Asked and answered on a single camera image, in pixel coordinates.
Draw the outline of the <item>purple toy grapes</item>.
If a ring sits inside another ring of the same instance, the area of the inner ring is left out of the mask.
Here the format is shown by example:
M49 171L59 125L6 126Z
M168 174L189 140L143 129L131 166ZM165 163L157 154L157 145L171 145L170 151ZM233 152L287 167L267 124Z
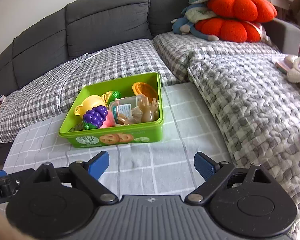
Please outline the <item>purple toy grapes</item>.
M101 128L107 119L107 115L108 110L105 106L93 107L83 115L83 128L85 130Z

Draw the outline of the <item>yellow green toy corn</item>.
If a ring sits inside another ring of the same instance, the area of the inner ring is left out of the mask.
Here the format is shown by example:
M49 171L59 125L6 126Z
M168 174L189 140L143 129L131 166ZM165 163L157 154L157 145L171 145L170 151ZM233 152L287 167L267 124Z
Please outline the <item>yellow green toy corn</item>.
M119 91L108 91L103 93L101 96L101 99L108 105L110 104L112 101L116 100L116 99L120 99L121 98L121 93Z

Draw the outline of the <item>orange toy bowl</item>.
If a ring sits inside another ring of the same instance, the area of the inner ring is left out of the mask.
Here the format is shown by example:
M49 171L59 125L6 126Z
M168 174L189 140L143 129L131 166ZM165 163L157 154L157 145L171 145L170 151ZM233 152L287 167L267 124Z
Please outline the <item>orange toy bowl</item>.
M132 85L132 90L135 95L143 95L152 100L153 98L158 98L157 91L147 83L136 82Z

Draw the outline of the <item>beige toy hand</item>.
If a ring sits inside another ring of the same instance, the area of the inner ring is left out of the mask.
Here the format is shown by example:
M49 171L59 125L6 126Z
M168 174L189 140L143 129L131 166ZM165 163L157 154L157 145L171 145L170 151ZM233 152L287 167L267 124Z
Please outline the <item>beige toy hand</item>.
M156 121L159 118L159 104L160 101L156 98L153 98L152 101L149 101L149 98L142 96L138 101L138 107L142 112L141 122L152 122Z
M129 119L124 114L119 114L116 120L116 123L119 125L132 125L135 124L133 119Z

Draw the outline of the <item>light grid pattern sheet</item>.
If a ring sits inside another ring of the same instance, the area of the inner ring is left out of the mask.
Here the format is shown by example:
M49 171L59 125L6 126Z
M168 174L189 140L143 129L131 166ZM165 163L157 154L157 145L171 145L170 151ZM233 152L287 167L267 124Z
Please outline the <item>light grid pattern sheet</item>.
M187 195L203 183L193 165L203 152L215 161L230 161L221 132L197 87L183 83L161 90L163 138L159 142L107 146L109 167L100 182L117 196L124 194ZM80 150L59 136L64 115L22 129L4 164L7 173L38 168L49 161L64 167L87 161L100 148Z

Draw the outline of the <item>pink ball toy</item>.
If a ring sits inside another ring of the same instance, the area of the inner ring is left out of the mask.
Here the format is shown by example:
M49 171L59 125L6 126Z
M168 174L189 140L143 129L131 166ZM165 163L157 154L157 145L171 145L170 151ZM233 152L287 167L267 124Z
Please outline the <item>pink ball toy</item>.
M116 126L114 116L113 116L112 112L108 112L108 114L106 116L106 120L103 122L103 125L101 126L101 128L109 128L109 127L114 127L114 126Z

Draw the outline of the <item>clear cotton swab jar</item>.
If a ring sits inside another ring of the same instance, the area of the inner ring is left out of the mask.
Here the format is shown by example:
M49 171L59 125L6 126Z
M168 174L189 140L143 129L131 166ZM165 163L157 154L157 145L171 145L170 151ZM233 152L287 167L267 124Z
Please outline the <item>clear cotton swab jar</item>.
M141 98L141 95L135 95L128 98L116 99L110 103L108 109L111 111L116 121L120 114L131 119L133 117L132 110L138 106L138 102Z

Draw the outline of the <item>green biscuit tin box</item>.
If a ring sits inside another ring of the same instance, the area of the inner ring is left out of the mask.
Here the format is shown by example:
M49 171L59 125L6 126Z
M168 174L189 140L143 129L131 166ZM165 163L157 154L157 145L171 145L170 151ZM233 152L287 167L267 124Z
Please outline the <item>green biscuit tin box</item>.
M135 96L132 85L144 82L152 86L158 93L159 118L152 122L141 122L142 112L139 107L132 110L135 124L119 125L109 128L83 128L83 118L76 116L74 110L84 99L91 95L101 96L108 91L119 91L121 98ZM162 139L164 111L161 99L161 81L158 73L146 73L85 86L79 92L59 130L59 136L67 139L75 148L100 147L127 143L156 142Z

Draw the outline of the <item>quilted grey checked blanket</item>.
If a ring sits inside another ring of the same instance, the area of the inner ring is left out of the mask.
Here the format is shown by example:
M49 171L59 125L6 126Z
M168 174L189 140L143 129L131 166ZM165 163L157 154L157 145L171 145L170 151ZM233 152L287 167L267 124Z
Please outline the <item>quilted grey checked blanket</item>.
M300 87L286 80L272 55L203 59L187 71L238 167L261 163L294 200L290 231L300 239Z

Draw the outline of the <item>grey checked sofa cover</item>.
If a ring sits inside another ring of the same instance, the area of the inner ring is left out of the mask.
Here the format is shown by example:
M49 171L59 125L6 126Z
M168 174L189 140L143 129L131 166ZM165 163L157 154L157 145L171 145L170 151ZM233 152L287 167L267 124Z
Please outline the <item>grey checked sofa cover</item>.
M209 42L193 35L160 34L84 54L31 81L0 107L0 144L13 142L24 127L67 112L88 85L156 72L163 86L187 82L187 68L209 57L277 54L269 42Z

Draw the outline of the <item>lower red pumpkin cushion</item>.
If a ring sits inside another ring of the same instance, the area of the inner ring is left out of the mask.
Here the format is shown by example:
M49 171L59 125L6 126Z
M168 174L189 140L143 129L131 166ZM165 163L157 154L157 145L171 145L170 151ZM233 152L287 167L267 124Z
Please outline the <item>lower red pumpkin cushion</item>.
M247 21L214 17L199 21L194 27L205 35L214 35L223 41L260 42L263 38L262 25Z

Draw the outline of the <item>red pumpkin cushion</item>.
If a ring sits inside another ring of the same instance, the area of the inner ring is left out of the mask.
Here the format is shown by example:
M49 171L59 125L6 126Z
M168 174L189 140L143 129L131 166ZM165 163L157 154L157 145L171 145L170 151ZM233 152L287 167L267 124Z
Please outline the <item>red pumpkin cushion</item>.
M262 25L247 21L214 17L199 21L194 27L205 35L214 35L223 41L260 42L263 38Z
M209 0L207 7L217 16L248 22L266 23L277 16L277 10L267 0Z

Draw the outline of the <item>blue plush monkey toy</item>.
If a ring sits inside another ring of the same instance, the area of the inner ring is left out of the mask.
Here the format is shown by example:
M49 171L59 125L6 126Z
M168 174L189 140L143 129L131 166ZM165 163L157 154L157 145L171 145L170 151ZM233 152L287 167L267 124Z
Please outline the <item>blue plush monkey toy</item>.
M207 41L219 40L217 36L203 34L194 27L199 21L208 20L217 16L213 11L209 10L206 5L203 3L191 4L183 9L181 14L183 17L171 21L172 31L175 34L187 35L191 33L193 36Z

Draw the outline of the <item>dark grey sofa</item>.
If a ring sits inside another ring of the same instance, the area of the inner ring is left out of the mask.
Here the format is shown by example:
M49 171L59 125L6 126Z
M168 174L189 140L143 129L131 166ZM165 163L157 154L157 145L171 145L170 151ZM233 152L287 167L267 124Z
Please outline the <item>dark grey sofa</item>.
M0 54L0 96L86 53L171 31L189 0L77 0L23 31Z

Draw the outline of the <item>upper red pumpkin cushion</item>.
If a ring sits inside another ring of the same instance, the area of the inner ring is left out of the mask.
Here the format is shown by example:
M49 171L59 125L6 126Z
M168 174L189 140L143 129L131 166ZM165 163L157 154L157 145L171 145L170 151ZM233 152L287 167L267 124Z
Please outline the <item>upper red pumpkin cushion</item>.
M217 16L248 22L266 23L277 16L277 10L267 0L209 0L207 7Z

